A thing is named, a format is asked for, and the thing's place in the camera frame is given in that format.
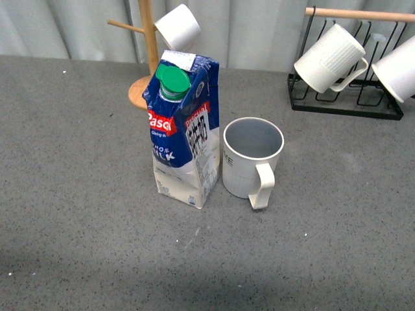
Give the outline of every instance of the speckled surface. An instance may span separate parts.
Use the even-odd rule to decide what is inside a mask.
[[[263,117],[285,147],[267,209],[219,180],[197,210],[156,191],[146,74],[0,56],[1,310],[414,309],[415,100],[292,111],[286,74],[221,70],[222,129]]]

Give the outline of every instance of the blue milk carton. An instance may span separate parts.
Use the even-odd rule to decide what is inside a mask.
[[[198,209],[219,173],[219,63],[165,51],[143,93],[158,192]]]

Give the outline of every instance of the white mug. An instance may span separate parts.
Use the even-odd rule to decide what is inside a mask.
[[[224,186],[234,196],[249,198],[253,209],[267,207],[284,147],[281,130],[267,120],[245,117],[230,122],[223,139]]]
[[[368,68],[363,58],[366,54],[362,45],[339,24],[334,24],[295,64],[299,76],[315,91],[327,89],[342,91],[353,79]],[[342,83],[333,84],[359,60],[364,67],[352,72]]]
[[[415,36],[372,64],[379,81],[402,103],[415,94]]]
[[[179,5],[154,24],[172,51],[188,50],[202,33],[196,18],[185,5]]]

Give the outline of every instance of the wooden rod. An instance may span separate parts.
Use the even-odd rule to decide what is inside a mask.
[[[109,24],[109,25],[113,25],[113,26],[116,26],[116,27],[132,30],[132,31],[136,31],[136,32],[140,32],[140,33],[144,34],[144,29],[134,27],[134,26],[130,26],[130,25],[127,25],[127,24],[124,24],[124,23],[120,23],[119,21],[113,21],[112,19],[109,19],[108,21],[106,21],[106,23]]]
[[[305,15],[312,16],[314,8],[305,8]],[[402,21],[404,23],[415,23],[415,14],[390,13],[390,12],[371,12],[337,10],[332,8],[316,8],[314,16],[337,17],[350,19],[367,19],[370,21]]]
[[[153,75],[156,72],[159,58],[151,0],[138,0],[138,5],[140,7],[141,22],[143,23],[144,29],[148,67],[150,68],[150,74]]]

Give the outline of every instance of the green bottle cap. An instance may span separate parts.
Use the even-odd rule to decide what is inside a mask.
[[[189,77],[176,66],[166,66],[161,63],[157,68],[156,78],[160,80],[161,93],[167,99],[180,100],[190,88]]]

